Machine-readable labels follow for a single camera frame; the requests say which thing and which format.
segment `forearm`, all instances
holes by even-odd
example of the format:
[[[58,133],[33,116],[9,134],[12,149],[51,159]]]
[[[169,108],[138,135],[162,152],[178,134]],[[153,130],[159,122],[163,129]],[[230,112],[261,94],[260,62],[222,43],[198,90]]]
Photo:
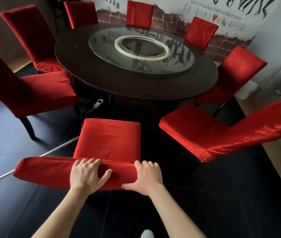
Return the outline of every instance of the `forearm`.
[[[150,198],[170,238],[206,238],[163,185],[155,189]]]
[[[68,238],[87,195],[70,190],[32,238]]]

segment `round table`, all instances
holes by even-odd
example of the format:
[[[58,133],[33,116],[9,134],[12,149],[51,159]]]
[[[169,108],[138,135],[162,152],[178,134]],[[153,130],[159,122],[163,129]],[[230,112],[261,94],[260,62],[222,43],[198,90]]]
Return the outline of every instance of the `round table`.
[[[134,39],[115,43],[121,36],[133,35],[147,39],[143,46],[152,48],[148,54],[137,53],[140,59],[126,54],[132,53],[131,48],[139,50]],[[160,46],[151,45],[148,39],[167,46],[169,56]],[[206,53],[177,36],[153,28],[96,24],[64,31],[56,38],[55,54],[75,78],[116,96],[184,100],[208,91],[218,80],[218,69]],[[142,59],[146,55],[166,57],[165,54],[168,57],[163,60]]]

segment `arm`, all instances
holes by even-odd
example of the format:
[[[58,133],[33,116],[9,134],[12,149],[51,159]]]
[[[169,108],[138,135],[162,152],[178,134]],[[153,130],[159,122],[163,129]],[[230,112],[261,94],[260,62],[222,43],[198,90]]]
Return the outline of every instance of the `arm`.
[[[159,165],[151,161],[135,161],[137,180],[122,188],[149,196],[157,209],[170,238],[206,238],[196,224],[180,208],[162,183]]]
[[[68,238],[72,226],[87,197],[110,178],[112,170],[98,177],[102,160],[76,160],[70,174],[70,190],[59,206],[42,224],[32,238]]]

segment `white ring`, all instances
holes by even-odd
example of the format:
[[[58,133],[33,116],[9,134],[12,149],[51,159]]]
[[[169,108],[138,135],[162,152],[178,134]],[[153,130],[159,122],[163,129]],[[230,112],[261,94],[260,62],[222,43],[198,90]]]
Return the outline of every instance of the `white ring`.
[[[151,42],[154,42],[154,43],[157,43],[159,45],[161,45],[165,51],[166,51],[166,54],[162,57],[157,57],[157,58],[149,58],[149,57],[142,57],[142,56],[137,56],[137,55],[134,55],[134,54],[131,54],[131,53],[128,53],[126,52],[125,50],[121,49],[119,47],[119,43],[122,42],[122,40],[124,39],[127,39],[127,38],[132,38],[132,37],[135,37],[135,38],[141,38],[141,39],[146,39],[146,40],[149,40]],[[160,60],[164,60],[166,58],[168,58],[170,56],[170,49],[169,47],[167,47],[165,44],[163,44],[162,42],[159,42],[157,41],[156,39],[153,39],[153,38],[150,38],[150,37],[144,37],[144,36],[134,36],[134,35],[130,35],[130,36],[122,36],[122,37],[119,37],[115,40],[115,47],[116,49],[121,52],[122,54],[128,56],[128,57],[131,57],[131,58],[134,58],[134,59],[138,59],[138,60],[144,60],[144,61],[160,61]]]

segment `black floor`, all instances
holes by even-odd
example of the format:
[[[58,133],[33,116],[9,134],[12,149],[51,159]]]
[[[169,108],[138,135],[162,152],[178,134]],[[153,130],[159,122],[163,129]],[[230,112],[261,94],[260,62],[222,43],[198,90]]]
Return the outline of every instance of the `black floor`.
[[[33,74],[37,71],[31,64],[17,73],[20,77]],[[212,113],[216,105],[201,108]],[[107,117],[104,112],[97,115]],[[227,125],[243,117],[236,100],[218,116]],[[40,142],[32,141],[21,122],[0,102],[0,175],[12,170],[20,159],[42,155],[80,132],[72,108],[29,120]],[[190,152],[161,130],[145,128],[141,132],[142,160],[160,164],[167,189],[208,238],[281,237],[281,179],[261,145],[222,156],[195,170]],[[75,146],[76,142],[51,156],[72,157]],[[0,180],[0,238],[31,237],[66,192],[13,176]],[[148,197],[130,191],[100,191],[87,199],[71,237],[138,238],[145,229],[152,230],[155,237],[168,237]]]

